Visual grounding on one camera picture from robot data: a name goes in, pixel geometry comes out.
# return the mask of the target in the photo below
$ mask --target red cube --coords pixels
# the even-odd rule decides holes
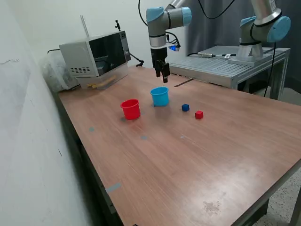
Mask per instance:
[[[204,113],[202,111],[196,112],[196,119],[202,119],[204,117]]]

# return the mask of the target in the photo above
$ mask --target tile floor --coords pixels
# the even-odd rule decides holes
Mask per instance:
[[[263,96],[264,90],[257,95]],[[301,94],[285,88],[281,101],[301,105]],[[287,226],[293,214],[293,209],[301,186],[301,169],[285,182],[270,198],[268,213],[255,226]]]

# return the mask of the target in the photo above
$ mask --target white wall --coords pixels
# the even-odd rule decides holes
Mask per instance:
[[[0,225],[92,225],[76,147],[4,0],[0,31]]]
[[[171,0],[141,0],[141,12],[167,6]],[[7,1],[39,62],[49,49],[86,36],[80,15],[84,15],[91,36],[115,32],[115,20],[127,32],[131,53],[152,67],[147,27],[138,14],[138,0],[8,0]],[[185,28],[172,29],[180,42],[180,53],[169,51],[168,60],[186,54]],[[137,62],[132,59],[131,65]]]

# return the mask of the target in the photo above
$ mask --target metal rack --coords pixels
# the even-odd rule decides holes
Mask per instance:
[[[225,58],[203,58],[197,55],[183,57],[170,62],[170,72],[192,79],[209,82],[231,89],[238,89],[238,84],[246,81],[272,65],[273,48],[263,48],[266,52],[264,60],[252,65],[233,64]],[[215,46],[202,51],[204,53],[237,54],[236,46]],[[289,59],[289,48],[277,48],[271,79],[270,98],[279,100],[282,96]]]

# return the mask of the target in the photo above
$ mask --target robotic arm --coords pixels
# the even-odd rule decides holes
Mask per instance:
[[[148,8],[146,20],[149,30],[150,50],[153,67],[157,77],[163,76],[163,82],[168,82],[169,63],[167,57],[166,30],[187,26],[192,20],[188,7],[182,7],[186,0],[173,0],[165,9],[163,7]],[[263,56],[261,42],[278,42],[290,30],[291,20],[282,16],[274,0],[251,0],[256,16],[241,21],[241,38],[238,58],[248,60],[248,57]]]
[[[192,13],[188,7],[181,7],[185,0],[174,0],[166,9],[163,7],[148,8],[146,21],[149,29],[152,64],[157,77],[163,76],[163,82],[168,82],[170,75],[167,57],[166,30],[187,26],[192,20]]]
[[[291,19],[282,16],[274,0],[251,0],[256,16],[240,22],[240,45],[237,59],[254,62],[263,58],[261,42],[276,43],[289,32]]]

